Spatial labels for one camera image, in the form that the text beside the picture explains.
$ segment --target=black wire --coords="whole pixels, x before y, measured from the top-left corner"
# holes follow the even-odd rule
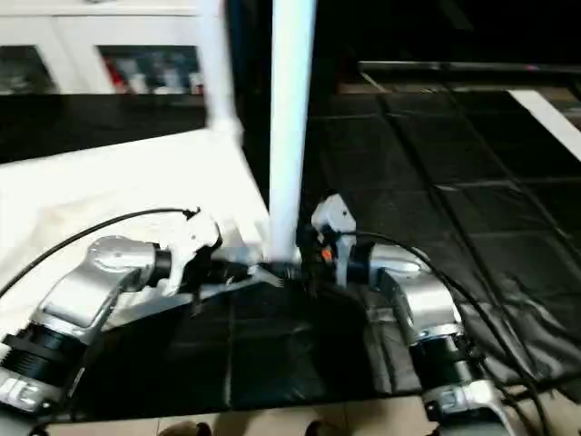
[[[62,250],[67,245],[70,245],[71,243],[74,243],[75,241],[78,241],[79,239],[84,238],[88,234],[94,233],[94,232],[101,230],[104,227],[107,227],[109,225],[119,223],[120,221],[135,218],[136,216],[149,215],[149,214],[153,214],[153,213],[177,213],[177,212],[183,213],[186,216],[186,218],[188,218],[188,219],[192,218],[195,214],[197,214],[196,212],[190,211],[188,209],[178,209],[178,208],[172,208],[172,207],[147,209],[144,211],[131,212],[131,213],[126,213],[125,215],[117,216],[117,217],[112,218],[110,220],[103,221],[102,223],[98,223],[98,224],[94,225],[93,227],[89,227],[88,229],[85,229],[82,232],[74,234],[73,236],[70,236],[70,237],[66,238],[64,241],[58,243],[54,247],[49,248],[47,251],[42,253],[36,259],[34,259],[30,263],[28,263],[22,270],[20,270],[20,272],[17,275],[15,275],[12,279],[10,279],[7,284],[5,284],[2,288],[0,288],[0,298],[2,298],[2,296],[10,290],[10,288],[12,288],[15,284],[17,284],[25,275],[27,275],[29,272],[31,272],[36,266],[38,266],[40,263],[42,263],[44,260],[46,260],[49,256],[55,254],[59,250]]]
[[[468,303],[477,312],[480,319],[482,319],[484,324],[488,327],[488,329],[490,330],[490,332],[494,336],[495,340],[498,342],[498,345],[500,345],[500,348],[502,348],[502,350],[505,352],[506,356],[511,361],[513,361],[515,366],[514,367],[511,366],[511,368],[514,371],[516,371],[516,373],[521,377],[523,383],[525,384],[527,389],[529,389],[529,391],[530,391],[531,399],[533,400],[533,403],[535,404],[535,407],[537,408],[538,417],[541,421],[541,427],[543,429],[543,434],[545,436],[550,436],[551,432],[550,432],[549,426],[548,426],[547,415],[545,414],[545,408],[543,407],[543,404],[541,403],[539,396],[538,396],[538,391],[537,391],[537,388],[535,386],[536,381],[528,374],[528,372],[525,369],[523,369],[522,365],[520,364],[520,361],[518,360],[518,357],[514,354],[514,352],[510,348],[510,346],[507,344],[505,339],[502,337],[502,335],[498,331],[497,326],[492,322],[492,320],[490,319],[490,316],[486,313],[486,311],[484,311],[484,309],[482,309],[482,306],[480,305],[478,300],[476,298],[474,298],[474,296],[472,296],[466,289],[464,289],[464,287],[460,283],[456,282],[454,279],[452,279],[451,277],[446,275],[444,272],[442,272],[439,268],[437,268],[431,262],[431,260],[427,257],[426,254],[424,254],[423,252],[421,252],[417,248],[412,247],[411,245],[408,245],[408,244],[403,243],[401,241],[397,241],[395,239],[389,238],[385,234],[375,233],[375,232],[364,232],[364,231],[356,230],[356,231],[352,231],[352,232],[339,233],[339,236],[342,236],[342,235],[360,236],[360,237],[381,240],[384,243],[396,245],[396,246],[406,250],[407,252],[412,253],[413,255],[418,257],[424,264],[426,264],[427,267],[432,271],[432,273],[441,282],[443,282],[444,285],[449,290],[454,289],[463,298],[465,298],[468,301]]]
[[[492,382],[494,382],[497,389],[502,393],[504,403],[507,406],[512,407],[515,410],[515,412],[518,415],[518,418],[525,425],[528,434],[537,435],[538,434],[537,429],[535,429],[535,426],[533,425],[531,420],[523,412],[522,408],[520,407],[520,404],[515,399],[514,395],[512,395],[510,392],[508,392],[508,390],[504,387],[500,378],[498,378],[498,376],[490,369],[490,367],[488,366],[485,359],[482,359],[482,361],[480,362],[480,366],[482,367],[484,372],[486,374],[488,374],[488,377],[490,378],[490,380],[492,380]]]

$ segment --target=floor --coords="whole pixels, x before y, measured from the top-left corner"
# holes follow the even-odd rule
[[[554,436],[581,434],[581,406],[559,393],[543,394]],[[523,408],[537,424],[530,401]],[[207,422],[218,436],[302,435],[314,420],[323,420],[350,431],[354,436],[423,436],[435,426],[428,422],[419,397],[357,401],[312,407],[292,407],[266,411],[234,411],[188,417],[138,421],[60,424],[49,427],[51,436],[155,436],[181,421]]]

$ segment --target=white cabinet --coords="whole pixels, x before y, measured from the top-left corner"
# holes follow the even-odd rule
[[[199,16],[61,16],[65,51],[91,94],[198,94]]]
[[[0,16],[0,93],[74,94],[87,82],[74,68],[50,17]]]

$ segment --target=white pole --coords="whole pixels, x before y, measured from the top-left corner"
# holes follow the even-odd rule
[[[273,261],[295,258],[316,0],[274,0],[271,85]]]

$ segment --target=black cloth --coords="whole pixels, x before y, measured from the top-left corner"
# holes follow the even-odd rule
[[[16,116],[8,109],[13,100],[2,99],[2,113],[22,126],[0,134],[3,162],[203,124],[203,113],[192,116],[195,111],[180,107],[175,97],[169,112],[157,110],[164,103],[147,97],[55,97],[60,113],[47,110],[53,97],[45,98],[38,113],[52,121],[39,121],[36,130],[19,118],[27,114],[24,106]],[[118,111],[119,117],[103,114],[110,130],[91,115],[102,104]],[[136,105],[142,108],[137,114]],[[148,105],[151,116],[143,109]],[[243,117],[244,151],[265,201],[267,109]],[[77,134],[69,138],[67,129]],[[82,137],[92,139],[83,143]],[[301,219],[308,220],[329,190],[339,192],[358,228],[413,243],[472,292],[546,385],[581,376],[580,189],[581,163],[509,94],[343,95],[310,108]],[[484,324],[464,307],[494,371],[517,382]],[[524,345],[502,324],[501,307]],[[296,283],[256,286],[212,299],[193,317],[184,307],[108,332],[93,353],[60,420],[419,391],[391,307],[365,287],[324,286],[312,295]],[[578,395],[578,383],[569,383],[565,392]]]

